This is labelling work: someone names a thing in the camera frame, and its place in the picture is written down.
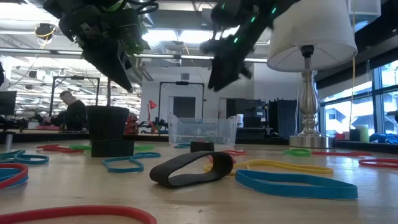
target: silver lamp base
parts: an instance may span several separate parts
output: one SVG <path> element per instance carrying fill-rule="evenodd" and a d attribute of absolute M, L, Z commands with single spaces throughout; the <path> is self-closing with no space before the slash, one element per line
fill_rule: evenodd
<path fill-rule="evenodd" d="M 333 139 L 325 136 L 291 136 L 289 138 L 289 146 L 328 149 L 333 147 Z"/>

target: white lampshade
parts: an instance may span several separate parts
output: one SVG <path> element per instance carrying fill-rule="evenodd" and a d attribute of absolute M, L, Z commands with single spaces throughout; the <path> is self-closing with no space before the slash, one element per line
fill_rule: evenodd
<path fill-rule="evenodd" d="M 312 69 L 351 60 L 358 53 L 346 0 L 301 0 L 274 21 L 268 66 L 282 72 L 301 72 L 303 45 L 314 45 Z"/>

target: man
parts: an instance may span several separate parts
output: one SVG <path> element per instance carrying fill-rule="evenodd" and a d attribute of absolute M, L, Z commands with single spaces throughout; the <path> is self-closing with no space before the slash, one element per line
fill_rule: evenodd
<path fill-rule="evenodd" d="M 76 100 L 69 91 L 63 91 L 60 94 L 60 98 L 68 105 L 67 111 L 61 112 L 58 116 L 45 118 L 44 121 L 60 127 L 66 124 L 68 131 L 80 131 L 86 125 L 85 104 L 80 100 Z"/>

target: table surface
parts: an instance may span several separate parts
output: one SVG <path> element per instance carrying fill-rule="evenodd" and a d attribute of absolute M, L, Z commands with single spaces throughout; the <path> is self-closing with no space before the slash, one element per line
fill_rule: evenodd
<path fill-rule="evenodd" d="M 51 142 L 68 146 L 88 144 L 88 141 Z M 199 223 L 397 223 L 398 220 L 398 170 L 360 167 L 358 157 L 283 156 L 287 146 L 238 145 L 249 155 L 235 157 L 237 162 L 249 159 L 273 159 L 296 164 L 327 166 L 334 175 L 320 175 L 342 180 L 358 186 L 357 200 L 323 200 L 277 197 L 260 194 L 225 177 L 218 182 L 170 190 L 150 180 L 149 171 L 162 162 L 189 149 L 174 149 L 167 143 L 137 142 L 137 145 L 154 144 L 162 157 L 141 160 L 142 173 L 115 174 L 106 171 L 102 159 L 91 158 L 90 153 L 61 154 L 36 152 L 36 146 L 45 143 L 15 144 L 13 149 L 25 149 L 27 154 L 47 154 L 47 165 L 29 166 L 29 180 L 24 185 L 0 190 L 0 214 L 38 208 L 71 205 L 121 205 L 145 210 L 160 224 Z M 368 158 L 394 158 L 390 154 L 374 154 Z M 202 158 L 175 174 L 201 173 Z M 115 166 L 131 166 L 116 162 Z M 271 167 L 252 167 L 272 172 L 293 172 Z M 130 218 L 116 216 L 68 217 L 27 222 L 29 224 L 58 223 L 140 223 Z"/>

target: black cup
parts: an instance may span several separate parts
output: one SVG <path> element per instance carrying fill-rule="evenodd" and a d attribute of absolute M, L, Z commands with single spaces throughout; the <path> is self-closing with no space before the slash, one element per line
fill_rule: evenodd
<path fill-rule="evenodd" d="M 129 110 L 116 106 L 87 106 L 91 141 L 122 139 Z"/>

